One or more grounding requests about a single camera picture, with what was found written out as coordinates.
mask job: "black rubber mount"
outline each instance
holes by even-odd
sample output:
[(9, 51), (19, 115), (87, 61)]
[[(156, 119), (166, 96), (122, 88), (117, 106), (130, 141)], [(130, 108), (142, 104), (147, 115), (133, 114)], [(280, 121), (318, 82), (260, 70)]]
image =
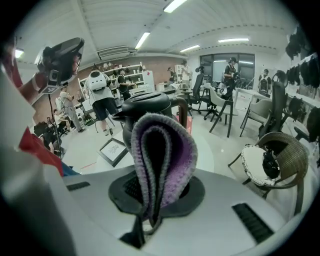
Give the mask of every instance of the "black rubber mount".
[[(203, 183), (193, 176), (179, 199), (160, 209), (159, 218), (187, 216), (200, 205), (205, 193)], [(108, 194), (121, 212), (142, 216), (146, 210), (143, 206), (141, 187), (135, 171), (112, 182)]]

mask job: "white floor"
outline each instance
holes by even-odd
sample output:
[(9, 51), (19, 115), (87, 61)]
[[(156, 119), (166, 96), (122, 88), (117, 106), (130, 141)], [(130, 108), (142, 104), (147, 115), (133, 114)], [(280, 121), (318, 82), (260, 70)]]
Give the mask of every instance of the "white floor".
[[(213, 122), (210, 122), (212, 115), (209, 115), (207, 120), (204, 120), (206, 112), (202, 112), (201, 114), (197, 111), (192, 112), (193, 122), (191, 134), (202, 135), (205, 138), (214, 159), (214, 172), (235, 179), (241, 183), (247, 179), (241, 159), (238, 159), (238, 161), (232, 165), (232, 168), (228, 168), (228, 164), (235, 159), (246, 144), (255, 144), (258, 140), (258, 129), (260, 123), (251, 119), (247, 121), (242, 137), (239, 137), (241, 133), (240, 125), (245, 117), (248, 105), (249, 100), (239, 95), (236, 105), (238, 115), (233, 116), (229, 138), (227, 138), (228, 123), (225, 125), (224, 116), (222, 116), (222, 121), (218, 122), (214, 130), (209, 133), (216, 117)], [(122, 131), (119, 122), (114, 121), (115, 127), (113, 127), (109, 120), (107, 120), (107, 122), (112, 127), (114, 134)], [(62, 159), (63, 162), (69, 166), (74, 166), (73, 169), (82, 175), (105, 171), (103, 169), (97, 169), (97, 151), (111, 138), (111, 136), (105, 136), (102, 133), (99, 123), (97, 123), (96, 126), (98, 133), (96, 132), (95, 125), (91, 125), (89, 127), (87, 126), (86, 131), (82, 133), (73, 131), (61, 138), (62, 146), (66, 149), (66, 154)], [(282, 131), (295, 136), (295, 134), (292, 134), (292, 129), (286, 124)], [(254, 185), (249, 183), (247, 186), (249, 186), (249, 188), (254, 192), (258, 193), (258, 190)], [(268, 198), (270, 199), (267, 199), (267, 201), (269, 201), (285, 219), (289, 220), (292, 217), (292, 209), (288, 210), (287, 208), (294, 208), (292, 202), (295, 200), (295, 196), (292, 191), (289, 192), (284, 190), (288, 189), (282, 189), (281, 193), (290, 193), (289, 197), (287, 194), (284, 196), (280, 195), (280, 197), (284, 198), (287, 205), (283, 206), (284, 204), (281, 200), (277, 201), (273, 199), (274, 196), (272, 192), (269, 194), (270, 196), (268, 196)], [(308, 188), (306, 186), (305, 194), (308, 194)]]

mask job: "white ceiling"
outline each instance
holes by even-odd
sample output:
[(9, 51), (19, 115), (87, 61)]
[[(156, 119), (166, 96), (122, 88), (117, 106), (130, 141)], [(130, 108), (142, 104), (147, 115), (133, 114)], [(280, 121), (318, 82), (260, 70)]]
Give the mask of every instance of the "white ceiling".
[[(17, 46), (24, 63), (33, 63), (41, 47), (74, 37), (85, 40), (82, 66), (99, 62), (97, 51), (115, 46), (135, 48), (144, 32), (150, 36), (140, 53), (171, 53), (239, 45), (252, 51), (283, 53), (297, 22), (277, 0), (187, 0), (173, 13), (171, 0), (43, 0), (21, 23)], [(218, 43), (248, 37), (248, 43)]]

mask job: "framed picture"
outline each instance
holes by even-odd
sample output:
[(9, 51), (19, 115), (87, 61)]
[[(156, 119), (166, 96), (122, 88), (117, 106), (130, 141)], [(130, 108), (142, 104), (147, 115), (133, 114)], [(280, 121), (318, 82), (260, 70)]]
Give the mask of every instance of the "framed picture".
[(106, 144), (104, 144), (98, 151), (112, 167), (115, 167), (122, 158), (128, 153), (128, 149), (125, 144), (115, 138), (111, 138)]

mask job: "purple knitted fabric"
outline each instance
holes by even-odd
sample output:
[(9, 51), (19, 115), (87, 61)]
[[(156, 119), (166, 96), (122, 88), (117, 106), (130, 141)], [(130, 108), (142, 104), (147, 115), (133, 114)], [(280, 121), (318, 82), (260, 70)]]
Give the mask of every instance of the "purple knitted fabric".
[(177, 121), (148, 113), (135, 124), (131, 154), (141, 186), (145, 214), (179, 199), (196, 169), (198, 150), (194, 139)]

